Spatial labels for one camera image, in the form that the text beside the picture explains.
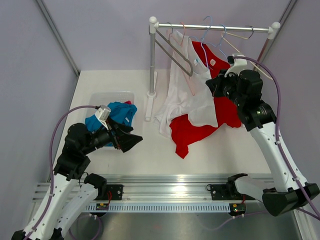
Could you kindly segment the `blue t shirt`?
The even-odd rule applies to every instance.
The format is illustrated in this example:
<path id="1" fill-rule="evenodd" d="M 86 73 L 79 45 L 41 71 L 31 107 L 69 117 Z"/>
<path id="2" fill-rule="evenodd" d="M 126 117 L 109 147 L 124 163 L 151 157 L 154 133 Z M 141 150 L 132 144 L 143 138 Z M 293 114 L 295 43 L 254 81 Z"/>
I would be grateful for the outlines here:
<path id="1" fill-rule="evenodd" d="M 125 104 L 116 101 L 110 102 L 107 107 L 111 110 L 107 120 L 109 127 L 110 120 L 132 127 L 132 120 L 137 112 L 137 107 L 134 104 Z M 89 146 L 86 147 L 87 152 L 103 147 L 114 147 L 111 127 L 110 130 L 107 130 L 96 119 L 94 114 L 85 119 L 85 125 L 87 130 L 92 133 L 92 141 Z"/>

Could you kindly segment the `magenta t shirt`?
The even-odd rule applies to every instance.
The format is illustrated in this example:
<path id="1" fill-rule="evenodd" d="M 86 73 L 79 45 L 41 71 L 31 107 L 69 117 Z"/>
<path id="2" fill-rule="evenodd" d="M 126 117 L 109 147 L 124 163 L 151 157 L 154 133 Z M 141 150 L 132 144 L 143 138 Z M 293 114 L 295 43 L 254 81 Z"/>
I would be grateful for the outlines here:
<path id="1" fill-rule="evenodd" d="M 125 101 L 125 102 L 124 102 L 124 104 L 131 105 L 131 104 L 132 104 L 132 102 L 131 102 L 130 100 L 128 100 L 128 101 Z"/>

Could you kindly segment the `white t shirt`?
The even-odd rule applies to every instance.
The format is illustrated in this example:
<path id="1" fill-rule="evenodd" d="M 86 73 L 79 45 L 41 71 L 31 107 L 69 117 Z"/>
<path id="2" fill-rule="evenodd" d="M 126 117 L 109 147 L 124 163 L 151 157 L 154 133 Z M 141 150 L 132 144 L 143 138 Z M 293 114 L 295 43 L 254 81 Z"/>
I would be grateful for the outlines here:
<path id="1" fill-rule="evenodd" d="M 174 61 L 171 62 L 167 97 L 154 117 L 159 133 L 170 138 L 171 122 L 182 115 L 186 115 L 193 126 L 217 127 L 214 100 L 206 85 L 206 81 L 211 79 L 209 69 L 201 61 L 187 35 L 176 30 L 171 34 L 170 42 L 192 63 L 193 74 L 188 76 Z"/>

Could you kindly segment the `pink hanger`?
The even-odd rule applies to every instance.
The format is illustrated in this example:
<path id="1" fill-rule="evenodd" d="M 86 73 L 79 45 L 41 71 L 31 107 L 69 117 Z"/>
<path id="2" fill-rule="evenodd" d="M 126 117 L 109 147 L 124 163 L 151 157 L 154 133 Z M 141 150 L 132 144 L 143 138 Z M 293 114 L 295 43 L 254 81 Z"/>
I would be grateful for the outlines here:
<path id="1" fill-rule="evenodd" d="M 181 41 L 179 43 L 181 50 L 183 50 L 183 43 L 184 43 L 184 38 L 186 35 L 186 27 L 185 24 L 181 21 L 180 24 L 183 26 L 183 34 L 182 34 L 182 38 Z M 190 89 L 190 92 L 193 96 L 195 96 L 195 90 L 193 89 L 193 85 L 191 83 L 191 77 L 193 76 L 193 66 L 191 64 L 191 62 L 187 59 L 187 57 L 185 57 L 185 55 L 183 54 L 183 52 L 178 52 L 178 54 L 181 56 L 181 58 L 189 65 L 189 71 L 187 71 L 185 68 L 183 68 L 182 66 L 180 67 L 187 75 L 188 78 L 185 77 L 185 81 Z"/>

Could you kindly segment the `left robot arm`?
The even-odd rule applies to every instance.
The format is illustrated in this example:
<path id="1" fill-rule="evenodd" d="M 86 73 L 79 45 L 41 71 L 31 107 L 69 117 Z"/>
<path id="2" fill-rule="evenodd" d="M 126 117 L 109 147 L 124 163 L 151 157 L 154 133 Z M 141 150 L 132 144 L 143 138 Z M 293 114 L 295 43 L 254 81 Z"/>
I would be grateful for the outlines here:
<path id="1" fill-rule="evenodd" d="M 133 128 L 107 120 L 107 126 L 90 132 L 83 123 L 75 123 L 67 130 L 61 155 L 53 169 L 51 186 L 29 224 L 16 231 L 14 240 L 62 240 L 68 230 L 93 200 L 108 196 L 107 180 L 91 173 L 71 201 L 70 192 L 78 184 L 90 164 L 88 154 L 113 144 L 115 149 L 127 152 L 143 140 L 132 134 Z"/>

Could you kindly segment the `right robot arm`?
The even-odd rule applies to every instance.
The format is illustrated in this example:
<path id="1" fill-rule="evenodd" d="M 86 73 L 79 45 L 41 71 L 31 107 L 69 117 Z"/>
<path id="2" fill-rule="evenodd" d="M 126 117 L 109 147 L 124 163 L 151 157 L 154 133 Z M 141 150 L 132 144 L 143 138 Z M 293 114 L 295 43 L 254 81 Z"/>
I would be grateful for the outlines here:
<path id="1" fill-rule="evenodd" d="M 272 107 L 262 100 L 263 80 L 256 71 L 239 74 L 221 70 L 205 82 L 214 98 L 226 97 L 236 107 L 237 115 L 258 144 L 273 177 L 274 184 L 253 179 L 246 173 L 230 176 L 226 193 L 232 199 L 249 196 L 263 203 L 272 216 L 279 216 L 308 204 L 319 195 L 317 184 L 309 183 L 294 163 L 281 139 Z"/>

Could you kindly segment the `red t shirt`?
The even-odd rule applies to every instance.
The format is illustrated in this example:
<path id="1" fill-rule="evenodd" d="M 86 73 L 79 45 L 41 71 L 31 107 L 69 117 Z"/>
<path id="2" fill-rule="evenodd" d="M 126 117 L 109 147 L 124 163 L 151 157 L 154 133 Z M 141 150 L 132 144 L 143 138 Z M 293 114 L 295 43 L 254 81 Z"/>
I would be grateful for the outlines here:
<path id="1" fill-rule="evenodd" d="M 228 69 L 230 65 L 215 56 L 206 44 L 193 41 L 192 46 L 203 64 L 209 65 L 212 78 L 218 76 L 220 70 Z M 223 124 L 231 128 L 239 128 L 242 123 L 237 115 L 236 106 L 226 97 L 213 98 L 218 127 L 210 125 L 194 126 L 186 114 L 174 118 L 169 127 L 171 139 L 176 145 L 175 153 L 182 159 L 189 153 L 189 145 L 210 136 Z"/>

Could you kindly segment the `clear plastic basket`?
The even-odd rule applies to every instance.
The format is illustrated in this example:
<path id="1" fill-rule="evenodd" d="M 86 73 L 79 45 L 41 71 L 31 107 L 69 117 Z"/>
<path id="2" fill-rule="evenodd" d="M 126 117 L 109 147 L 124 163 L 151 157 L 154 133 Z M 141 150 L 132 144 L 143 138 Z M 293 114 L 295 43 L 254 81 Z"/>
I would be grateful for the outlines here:
<path id="1" fill-rule="evenodd" d="M 109 103 L 113 103 L 113 102 L 124 103 L 126 101 L 131 101 L 131 103 L 133 105 L 135 105 L 134 104 L 134 94 L 131 92 L 127 92 L 127 91 L 124 91 L 124 92 L 121 92 L 121 91 L 120 92 L 96 92 L 96 93 L 93 93 L 93 95 L 90 97 L 89 103 L 91 105 L 95 105 L 95 106 L 100 107 L 101 105 L 108 106 Z M 92 110 L 89 110 L 87 112 L 86 118 L 88 118 L 94 114 L 95 114 L 95 112 L 93 112 Z"/>

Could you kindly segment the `metal clothes rack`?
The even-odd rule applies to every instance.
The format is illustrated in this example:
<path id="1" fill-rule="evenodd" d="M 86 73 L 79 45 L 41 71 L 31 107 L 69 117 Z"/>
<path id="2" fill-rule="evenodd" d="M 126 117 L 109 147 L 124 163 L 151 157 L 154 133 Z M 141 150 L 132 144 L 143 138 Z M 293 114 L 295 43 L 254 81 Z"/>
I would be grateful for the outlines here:
<path id="1" fill-rule="evenodd" d="M 266 56 L 267 51 L 271 48 L 273 40 L 276 38 L 278 32 L 281 29 L 282 24 L 280 22 L 273 22 L 271 26 L 265 28 L 258 28 L 253 26 L 224 26 L 224 25 L 194 25 L 194 24 L 184 24 L 186 30 L 203 30 L 208 31 L 222 31 L 221 40 L 226 41 L 225 35 L 234 36 L 232 32 L 249 32 L 252 35 L 255 33 L 265 33 L 267 34 L 267 39 L 265 41 L 264 47 L 260 51 L 259 59 L 261 60 Z M 179 24 L 171 23 L 160 23 L 156 17 L 152 16 L 149 18 L 148 33 L 149 33 L 149 50 L 150 50 L 150 60 L 149 60 L 149 89 L 147 92 L 147 107 L 145 112 L 145 120 L 150 121 L 153 111 L 153 102 L 156 97 L 156 82 L 157 82 L 157 72 L 155 71 L 155 49 L 157 44 L 155 43 L 156 30 L 158 29 L 182 29 L 183 26 Z"/>

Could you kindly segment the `aluminium mounting rail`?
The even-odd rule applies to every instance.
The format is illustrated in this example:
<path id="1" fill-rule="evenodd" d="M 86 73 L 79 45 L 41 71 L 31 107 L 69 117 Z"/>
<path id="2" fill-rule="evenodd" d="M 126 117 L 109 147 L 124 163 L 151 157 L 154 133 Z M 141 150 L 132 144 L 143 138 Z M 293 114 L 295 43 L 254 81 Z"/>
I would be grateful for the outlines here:
<path id="1" fill-rule="evenodd" d="M 224 184 L 233 173 L 102 174 L 108 185 L 123 185 L 122 203 L 208 203 L 208 185 Z"/>

